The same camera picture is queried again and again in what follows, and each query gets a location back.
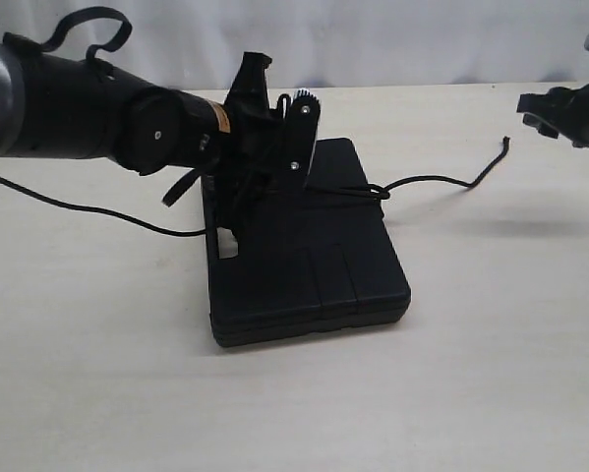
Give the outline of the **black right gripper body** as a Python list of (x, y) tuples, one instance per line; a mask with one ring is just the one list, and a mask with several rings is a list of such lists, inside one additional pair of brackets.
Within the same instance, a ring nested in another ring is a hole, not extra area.
[(589, 83), (581, 88), (553, 87), (546, 93), (522, 93), (516, 112), (541, 136), (563, 136), (574, 148), (589, 148)]

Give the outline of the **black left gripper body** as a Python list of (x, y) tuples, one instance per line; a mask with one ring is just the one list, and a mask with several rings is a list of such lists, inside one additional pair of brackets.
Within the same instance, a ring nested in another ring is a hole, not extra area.
[(216, 221), (235, 236), (245, 232), (254, 206), (273, 186), (269, 164), (284, 118), (268, 99), (271, 62), (262, 52), (246, 51), (224, 101), (231, 134), (214, 174)]

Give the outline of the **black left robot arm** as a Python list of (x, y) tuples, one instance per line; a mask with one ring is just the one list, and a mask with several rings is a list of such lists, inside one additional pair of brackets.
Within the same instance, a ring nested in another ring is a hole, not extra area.
[(210, 184), (218, 226), (240, 231), (269, 183), (261, 159), (284, 123), (272, 105), (269, 58), (244, 54), (222, 102), (165, 88), (98, 58), (72, 60), (28, 39), (0, 42), (0, 157), (106, 158), (142, 176), (187, 174), (165, 195), (174, 204), (195, 178)]

